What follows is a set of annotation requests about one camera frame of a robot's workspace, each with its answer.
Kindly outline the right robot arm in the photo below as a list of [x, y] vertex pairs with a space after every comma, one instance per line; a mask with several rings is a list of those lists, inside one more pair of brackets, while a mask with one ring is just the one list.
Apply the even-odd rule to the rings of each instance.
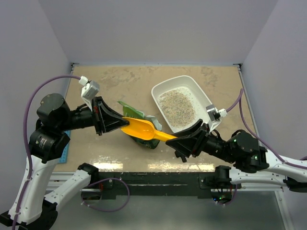
[[165, 143], [183, 162], [190, 156], [197, 157], [205, 152], [232, 164], [231, 167], [217, 166], [214, 173], [201, 178], [206, 187], [222, 189], [253, 183], [274, 184], [292, 192], [307, 191], [306, 160], [277, 157], [242, 129], [225, 141], [218, 132], [210, 132], [208, 124], [200, 119], [192, 127], [175, 133], [174, 138]]

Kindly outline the blue perforated block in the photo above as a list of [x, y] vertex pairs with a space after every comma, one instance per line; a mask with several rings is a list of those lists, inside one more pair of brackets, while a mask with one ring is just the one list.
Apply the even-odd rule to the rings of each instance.
[[66, 145], [63, 148], [63, 151], [62, 151], [61, 157], [59, 158], [58, 164], [65, 164], [65, 163], [67, 163], [67, 160], [68, 160], [68, 150], [69, 150], [70, 141], [67, 142], [65, 138], [61, 138], [59, 142], [60, 142], [61, 145], [63, 145], [64, 143], [66, 143]]

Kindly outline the green litter bag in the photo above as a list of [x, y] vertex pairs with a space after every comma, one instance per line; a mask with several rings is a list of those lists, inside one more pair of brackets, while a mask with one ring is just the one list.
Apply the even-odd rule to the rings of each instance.
[[160, 140], [153, 139], [153, 129], [162, 130], [162, 125], [155, 116], [146, 115], [143, 111], [135, 109], [127, 103], [118, 100], [122, 106], [123, 117], [129, 121], [128, 126], [124, 126], [121, 130], [130, 136], [136, 143], [144, 147], [155, 149]]

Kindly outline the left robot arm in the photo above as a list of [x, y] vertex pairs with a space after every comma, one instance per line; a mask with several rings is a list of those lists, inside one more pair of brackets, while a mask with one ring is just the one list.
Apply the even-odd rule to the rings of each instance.
[[90, 107], [81, 105], [71, 110], [61, 94], [49, 94], [42, 99], [37, 115], [35, 131], [26, 138], [27, 161], [20, 190], [11, 209], [0, 216], [1, 223], [12, 229], [50, 229], [61, 208], [77, 192], [103, 182], [96, 167], [83, 163], [70, 179], [46, 192], [53, 170], [70, 141], [68, 131], [94, 127], [102, 135], [128, 125], [102, 97], [92, 99]]

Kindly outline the black bag clip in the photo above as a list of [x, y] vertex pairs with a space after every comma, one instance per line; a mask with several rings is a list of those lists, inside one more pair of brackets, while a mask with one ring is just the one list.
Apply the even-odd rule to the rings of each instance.
[[182, 162], [187, 162], [187, 157], [186, 157], [186, 155], [183, 154], [182, 152], [176, 150], [176, 151], [175, 151], [175, 156], [176, 156], [177, 158], [181, 158]]

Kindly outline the yellow plastic scoop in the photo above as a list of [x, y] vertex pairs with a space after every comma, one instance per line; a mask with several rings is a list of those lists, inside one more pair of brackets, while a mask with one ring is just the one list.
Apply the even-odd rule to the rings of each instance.
[[123, 117], [129, 121], [127, 126], [121, 127], [121, 131], [132, 137], [140, 138], [143, 140], [157, 139], [160, 141], [168, 141], [177, 138], [168, 133], [157, 130], [153, 123], [147, 120], [141, 120], [131, 117]]

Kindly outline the white litter box tray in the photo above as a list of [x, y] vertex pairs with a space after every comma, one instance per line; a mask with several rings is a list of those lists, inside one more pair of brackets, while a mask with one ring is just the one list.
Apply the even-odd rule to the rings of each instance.
[[172, 132], [191, 127], [199, 119], [210, 124], [211, 100], [190, 76], [182, 75], [155, 85], [151, 95]]

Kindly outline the cat litter pile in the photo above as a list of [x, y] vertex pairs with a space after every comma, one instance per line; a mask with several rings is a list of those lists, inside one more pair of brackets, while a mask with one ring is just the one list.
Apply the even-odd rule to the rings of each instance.
[[182, 128], [194, 122], [196, 112], [189, 96], [188, 90], [180, 87], [159, 97], [160, 108], [171, 126]]

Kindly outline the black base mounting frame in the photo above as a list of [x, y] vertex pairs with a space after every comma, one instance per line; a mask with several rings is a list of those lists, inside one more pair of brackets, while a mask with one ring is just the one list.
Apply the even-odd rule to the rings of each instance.
[[220, 172], [99, 172], [86, 186], [102, 193], [102, 199], [117, 196], [194, 196], [230, 200], [241, 185], [232, 185], [227, 170]]

